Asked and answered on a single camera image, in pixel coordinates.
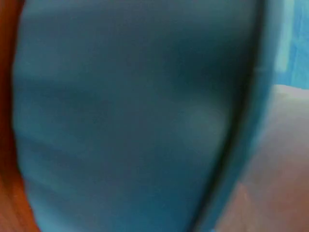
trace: blue plastic object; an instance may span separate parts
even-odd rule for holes
[[[211,230],[269,93],[279,2],[29,0],[14,129],[42,232]]]

